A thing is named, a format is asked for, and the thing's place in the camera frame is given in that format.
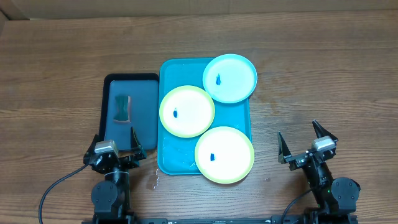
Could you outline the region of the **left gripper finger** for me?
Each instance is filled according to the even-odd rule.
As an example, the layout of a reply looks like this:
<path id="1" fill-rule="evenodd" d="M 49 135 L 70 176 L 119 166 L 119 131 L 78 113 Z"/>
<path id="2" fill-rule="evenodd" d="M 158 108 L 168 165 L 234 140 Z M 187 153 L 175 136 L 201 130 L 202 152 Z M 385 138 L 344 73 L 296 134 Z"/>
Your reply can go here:
<path id="1" fill-rule="evenodd" d="M 86 152 L 86 155 L 92 155 L 95 150 L 96 143 L 99 141 L 99 136 L 97 134 L 94 135 L 94 138 Z"/>
<path id="2" fill-rule="evenodd" d="M 130 146 L 131 146 L 131 152 L 134 154 L 134 157 L 146 157 L 146 151 L 141 146 L 133 127 L 130 128 L 130 133 L 131 133 Z"/>

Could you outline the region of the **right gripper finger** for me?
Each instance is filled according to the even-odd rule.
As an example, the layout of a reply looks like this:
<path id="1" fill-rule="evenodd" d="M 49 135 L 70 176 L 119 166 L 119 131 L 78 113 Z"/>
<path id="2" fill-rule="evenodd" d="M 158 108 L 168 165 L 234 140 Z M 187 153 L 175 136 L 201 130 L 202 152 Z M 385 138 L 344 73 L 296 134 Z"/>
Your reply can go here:
<path id="1" fill-rule="evenodd" d="M 329 136 L 333 142 L 337 142 L 338 138 L 333 135 L 331 132 L 327 131 L 317 120 L 312 121 L 312 125 L 315 131 L 315 134 L 317 135 L 317 138 L 323 138 L 326 136 Z"/>
<path id="2" fill-rule="evenodd" d="M 278 148 L 279 163 L 285 164 L 285 163 L 290 162 L 292 160 L 292 154 L 291 154 L 281 132 L 278 132 L 278 142 L 279 142 L 279 148 Z"/>

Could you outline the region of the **green scrubbing sponge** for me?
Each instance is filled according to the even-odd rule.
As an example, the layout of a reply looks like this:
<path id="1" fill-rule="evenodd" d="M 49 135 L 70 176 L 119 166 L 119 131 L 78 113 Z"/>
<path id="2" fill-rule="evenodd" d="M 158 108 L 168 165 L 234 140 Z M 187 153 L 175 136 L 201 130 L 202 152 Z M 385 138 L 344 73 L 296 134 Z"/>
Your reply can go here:
<path id="1" fill-rule="evenodd" d="M 116 100 L 116 114 L 113 120 L 119 123 L 128 123 L 131 120 L 131 97 L 128 95 L 118 95 Z"/>

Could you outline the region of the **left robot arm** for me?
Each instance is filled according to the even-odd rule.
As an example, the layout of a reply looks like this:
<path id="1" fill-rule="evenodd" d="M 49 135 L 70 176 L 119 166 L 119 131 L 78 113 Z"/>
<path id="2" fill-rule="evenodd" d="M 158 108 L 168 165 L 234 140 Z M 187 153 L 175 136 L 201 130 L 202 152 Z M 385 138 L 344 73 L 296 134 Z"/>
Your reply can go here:
<path id="1" fill-rule="evenodd" d="M 96 135 L 83 156 L 85 165 L 104 175 L 104 181 L 97 183 L 91 191 L 92 223 L 139 223 L 130 206 L 129 171 L 139 167 L 139 161 L 147 154 L 134 129 L 130 129 L 129 152 L 131 155 L 120 157 L 113 140 L 100 141 Z"/>

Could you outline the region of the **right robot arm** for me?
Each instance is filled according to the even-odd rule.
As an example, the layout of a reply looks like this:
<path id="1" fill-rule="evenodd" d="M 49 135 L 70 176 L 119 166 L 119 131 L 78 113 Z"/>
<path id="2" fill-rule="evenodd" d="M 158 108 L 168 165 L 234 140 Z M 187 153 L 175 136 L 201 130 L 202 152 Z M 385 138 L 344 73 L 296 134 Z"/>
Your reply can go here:
<path id="1" fill-rule="evenodd" d="M 278 133 L 278 161 L 288 164 L 291 171 L 302 169 L 309 189 L 293 199 L 277 223 L 357 223 L 352 215 L 361 190 L 360 185 L 347 177 L 333 178 L 326 161 L 336 154 L 338 138 L 327 131 L 317 120 L 312 121 L 317 138 L 310 149 L 293 156 L 281 133 Z M 289 218 L 290 208 L 298 200 L 312 193 L 317 208 L 306 208 L 302 215 Z"/>

